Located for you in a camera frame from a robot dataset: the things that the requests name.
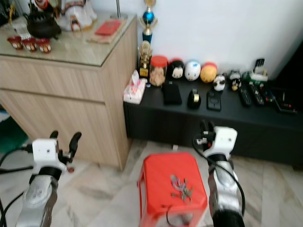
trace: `trophy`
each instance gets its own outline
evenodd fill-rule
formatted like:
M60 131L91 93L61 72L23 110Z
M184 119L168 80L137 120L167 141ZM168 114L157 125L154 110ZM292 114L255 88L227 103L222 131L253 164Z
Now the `trophy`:
M151 45L148 41L143 41L140 46L140 77L148 78L148 70L152 57Z
M144 0L144 2L147 9L144 12L143 17L139 18L139 22L144 28L144 31L142 33L143 40L151 43L152 29L158 23L158 19L155 18L155 15L152 12L152 7L156 5L156 0Z

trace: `glass jar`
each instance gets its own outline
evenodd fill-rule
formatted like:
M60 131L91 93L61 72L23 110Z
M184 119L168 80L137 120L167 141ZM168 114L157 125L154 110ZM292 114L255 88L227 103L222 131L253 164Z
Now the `glass jar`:
M165 82L168 60L161 55L151 57L150 84L159 87Z

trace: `black tv console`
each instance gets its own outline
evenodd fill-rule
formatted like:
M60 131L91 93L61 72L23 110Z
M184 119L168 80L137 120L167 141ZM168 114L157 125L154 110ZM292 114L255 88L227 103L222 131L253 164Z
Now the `black tv console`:
M238 131L234 155L303 166L303 113L279 113L272 106L244 107L238 92L226 87L220 112L206 108L206 93L212 88L200 79L174 80L179 85L181 105L164 105L160 88L146 88L139 105L125 103L125 123L130 138L191 147L202 119ZM187 97L196 88L202 98L199 109L187 107Z

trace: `wooden cabinet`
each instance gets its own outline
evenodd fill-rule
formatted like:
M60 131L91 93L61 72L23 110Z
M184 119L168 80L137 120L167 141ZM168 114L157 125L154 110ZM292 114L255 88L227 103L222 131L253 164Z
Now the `wooden cabinet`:
M38 57L45 55L39 53L32 54L39 54L36 59L25 58L26 50L4 56L0 47L0 102L31 139L48 138L58 130L59 146L67 151L71 137L80 131L76 158L124 168L131 140L123 91L137 63L136 16L128 21L117 43L104 45L104 50L112 50L99 66L42 60ZM90 45L84 47L98 56L93 47L100 44ZM55 51L56 46L47 58ZM88 61L86 55L81 59Z

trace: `yellow plush toy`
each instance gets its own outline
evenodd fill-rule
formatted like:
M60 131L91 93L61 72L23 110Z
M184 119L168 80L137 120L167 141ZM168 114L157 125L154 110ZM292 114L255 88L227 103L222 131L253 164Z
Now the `yellow plush toy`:
M213 82L217 75L217 65L213 62L207 62L201 69L200 78L204 83Z

